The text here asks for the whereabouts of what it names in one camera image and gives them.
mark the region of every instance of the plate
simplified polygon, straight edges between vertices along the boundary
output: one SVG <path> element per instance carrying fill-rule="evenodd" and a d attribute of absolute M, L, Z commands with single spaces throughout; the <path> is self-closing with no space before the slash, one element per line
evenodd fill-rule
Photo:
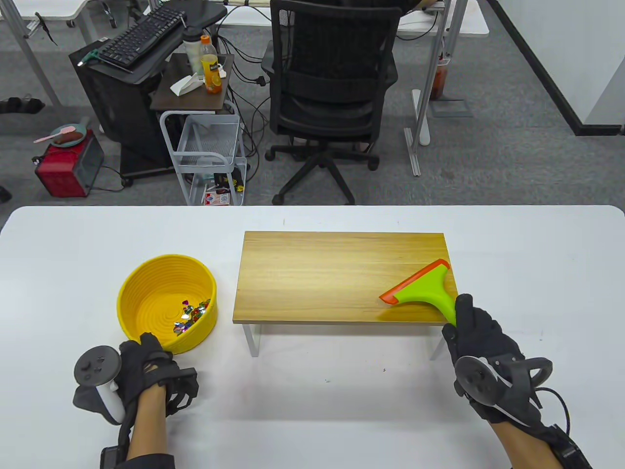
<path fill-rule="evenodd" d="M 68 126 L 74 126 L 76 128 L 76 132 L 80 132 L 83 137 L 79 138 L 78 140 L 74 140 L 74 141 L 71 141 L 71 142 L 63 143 L 61 145 L 59 145 L 57 143 L 54 143 L 54 140 L 52 140 L 52 143 L 50 145 L 55 146 L 57 148 L 68 148 L 70 146 L 78 145 L 87 136 L 87 128 L 84 125 L 82 125 L 82 124 L 65 124 L 65 125 L 62 125 L 60 127 L 57 127 L 56 129 L 54 129 L 53 131 L 51 131 L 50 135 L 58 134 L 59 131 L 63 127 L 68 127 Z"/>

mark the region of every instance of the mesh chair back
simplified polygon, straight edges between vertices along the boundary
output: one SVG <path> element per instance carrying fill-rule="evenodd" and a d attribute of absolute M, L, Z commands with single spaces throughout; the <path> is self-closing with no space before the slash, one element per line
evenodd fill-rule
<path fill-rule="evenodd" d="M 271 0 L 272 108 L 278 95 L 318 103 L 383 103 L 401 9 L 332 3 L 336 0 Z"/>

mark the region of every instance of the wire cart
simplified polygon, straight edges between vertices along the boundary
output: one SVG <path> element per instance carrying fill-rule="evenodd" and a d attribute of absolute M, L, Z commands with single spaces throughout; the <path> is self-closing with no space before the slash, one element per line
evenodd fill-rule
<path fill-rule="evenodd" d="M 214 173 L 227 174 L 230 205 L 243 205 L 245 192 L 237 192 L 232 177 L 234 168 L 237 168 L 245 183 L 248 171 L 248 162 L 244 156 L 241 118 L 236 114 L 236 107 L 230 101 L 225 101 L 224 104 L 235 109 L 235 114 L 166 111 L 161 115 L 162 135 L 187 205 L 203 204 L 205 176 Z M 184 116 L 186 119 L 182 126 L 180 141 L 174 149 L 165 120 L 169 116 L 176 115 Z M 241 156 L 236 156 L 237 144 Z M 193 174 L 191 189 L 187 189 L 184 174 Z"/>

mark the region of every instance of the chair base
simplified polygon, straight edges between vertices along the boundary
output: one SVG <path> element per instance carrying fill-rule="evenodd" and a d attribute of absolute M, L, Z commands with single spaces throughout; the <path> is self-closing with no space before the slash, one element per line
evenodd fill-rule
<path fill-rule="evenodd" d="M 284 195 L 293 189 L 295 185 L 304 179 L 316 166 L 327 168 L 347 198 L 348 202 L 346 205 L 355 205 L 356 200 L 354 199 L 354 195 L 349 190 L 334 160 L 366 161 L 370 171 L 375 171 L 380 164 L 380 159 L 377 156 L 360 151 L 329 149 L 328 142 L 324 141 L 320 141 L 318 146 L 310 146 L 308 144 L 305 146 L 274 145 L 265 153 L 265 159 L 267 161 L 273 161 L 276 158 L 276 153 L 289 153 L 296 161 L 304 161 L 304 164 L 282 189 L 280 189 L 280 192 L 274 196 L 271 201 L 273 205 L 282 205 L 284 203 Z"/>

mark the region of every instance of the bottle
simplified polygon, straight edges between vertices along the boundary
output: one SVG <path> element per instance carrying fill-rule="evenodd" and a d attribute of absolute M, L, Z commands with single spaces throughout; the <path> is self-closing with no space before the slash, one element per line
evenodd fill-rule
<path fill-rule="evenodd" d="M 221 93 L 221 78 L 217 62 L 217 50 L 211 44 L 211 37 L 205 34 L 202 41 L 202 67 L 204 67 L 204 82 L 206 91 L 211 94 Z"/>
<path fill-rule="evenodd" d="M 447 79 L 447 65 L 449 65 L 449 59 L 443 59 L 443 57 L 440 56 L 436 66 L 436 75 L 434 76 L 432 92 L 430 93 L 430 99 L 432 101 L 437 100 L 443 95 L 442 91 L 445 88 L 445 80 Z"/>
<path fill-rule="evenodd" d="M 187 57 L 189 58 L 189 65 L 191 65 L 191 70 L 193 73 L 197 73 L 197 76 L 204 76 L 204 68 L 202 67 L 202 30 L 199 28 L 194 28 L 192 26 L 188 26 L 184 28 L 182 32 L 182 43 L 184 44 L 184 49 L 187 52 Z"/>

